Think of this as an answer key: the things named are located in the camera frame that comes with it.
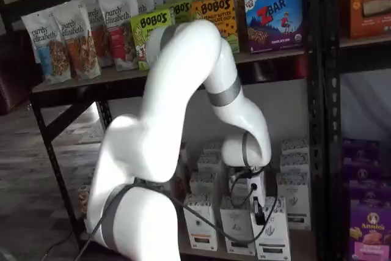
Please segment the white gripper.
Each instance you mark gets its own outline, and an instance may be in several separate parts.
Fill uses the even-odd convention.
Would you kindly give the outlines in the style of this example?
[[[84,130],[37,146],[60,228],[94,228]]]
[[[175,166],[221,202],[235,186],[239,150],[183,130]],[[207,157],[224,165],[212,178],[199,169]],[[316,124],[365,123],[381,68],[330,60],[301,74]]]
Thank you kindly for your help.
[[[255,223],[265,225],[265,174],[261,169],[232,167],[229,170],[229,196],[233,207],[254,211]]]

